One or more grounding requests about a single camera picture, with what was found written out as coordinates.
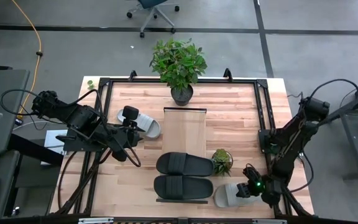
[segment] yellow cable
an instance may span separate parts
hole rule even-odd
[[[20,8],[20,6],[15,2],[15,0],[12,0],[12,2],[16,5],[16,7],[20,10],[20,12],[23,14],[23,16],[27,19],[27,21],[30,23],[31,27],[33,28],[33,30],[35,31],[35,34],[37,35],[38,38],[38,43],[39,43],[39,52],[42,53],[42,43],[41,43],[41,38],[40,35],[37,32],[37,29],[34,27],[33,23],[31,22],[31,20],[27,17],[27,15],[24,13],[24,11],[22,10],[22,8]],[[37,57],[37,63],[35,64],[35,70],[34,70],[34,79],[32,81],[32,86],[30,91],[32,91],[34,89],[34,85],[35,85],[35,81],[37,79],[37,73],[38,73],[38,66],[40,63],[40,59],[41,59],[41,55],[38,55]],[[23,102],[23,107],[25,106],[25,103],[27,102],[27,100],[29,99],[30,94],[27,94],[27,96],[24,99]]]

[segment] slide sandal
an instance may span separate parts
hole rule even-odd
[[[122,112],[124,109],[118,111],[117,118],[119,121],[123,122],[125,117],[123,117]],[[161,126],[160,124],[154,120],[153,118],[140,114],[137,116],[135,120],[137,123],[137,127],[146,132],[146,136],[152,139],[156,139],[160,136]]]
[[[185,152],[168,152],[159,157],[156,168],[169,175],[211,176],[214,164],[211,159],[189,155]]]
[[[260,196],[251,196],[249,198],[236,197],[238,191],[237,184],[225,184],[219,186],[214,195],[215,205],[219,208],[229,208],[247,205],[254,201],[262,201]]]
[[[214,186],[208,179],[161,175],[154,179],[158,196],[170,200],[189,200],[210,197]]]

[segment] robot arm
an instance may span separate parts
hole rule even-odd
[[[277,205],[281,194],[288,199],[298,215],[310,215],[296,201],[288,189],[294,162],[311,137],[317,133],[318,123],[329,113],[329,103],[307,97],[301,99],[298,113],[283,127],[260,132],[260,145],[265,151],[278,148],[272,159],[267,175],[260,175],[252,166],[247,166],[243,174],[248,183],[237,185],[237,197],[258,196],[271,207]]]
[[[104,115],[92,107],[67,104],[60,101],[54,91],[42,91],[33,100],[32,111],[39,118],[56,118],[67,125],[67,135],[57,136],[65,143],[66,151],[96,152],[109,147],[112,156],[123,162],[127,159],[124,149],[135,147],[142,140],[133,121],[139,110],[130,106],[124,108],[123,125],[108,124]]]

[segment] wooden board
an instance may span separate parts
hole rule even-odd
[[[98,86],[100,77],[84,77],[80,95],[88,91],[86,82],[92,80]],[[269,78],[270,100],[276,127],[282,127],[291,119],[284,81]],[[264,156],[260,153],[257,131],[260,129],[252,85],[242,84],[197,84],[187,107],[207,108],[206,113],[206,157],[216,149],[228,150],[233,158],[232,177],[211,177],[214,187],[225,183],[246,182],[242,170],[251,163],[261,174],[266,173]],[[94,106],[95,96],[86,97],[81,103]],[[115,83],[109,108],[109,122],[118,123],[117,112],[125,105],[131,105],[155,118],[164,127],[164,107],[175,107],[170,89],[163,83]],[[264,114],[267,114],[262,98]],[[112,217],[204,217],[204,218],[272,218],[273,210],[263,202],[237,208],[217,208],[213,199],[209,204],[192,205],[156,202],[153,181],[159,175],[155,169],[158,157],[163,153],[163,133],[158,139],[145,139],[135,148],[142,161],[136,168],[129,161],[118,162],[110,157],[99,168],[94,193],[92,216]],[[62,184],[62,201],[65,202],[75,190],[81,173],[84,153],[77,153],[67,168]],[[295,163],[293,177],[289,184],[295,189],[306,183],[305,171],[300,162]],[[313,213],[309,190],[305,188],[294,193],[304,208]],[[83,197],[86,201],[87,190]],[[53,198],[51,212],[57,210],[57,194]]]
[[[165,110],[162,152],[205,157],[205,111]]]

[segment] wooden ramp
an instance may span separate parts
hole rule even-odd
[[[205,117],[206,110],[164,108],[162,152],[187,152],[205,157]]]

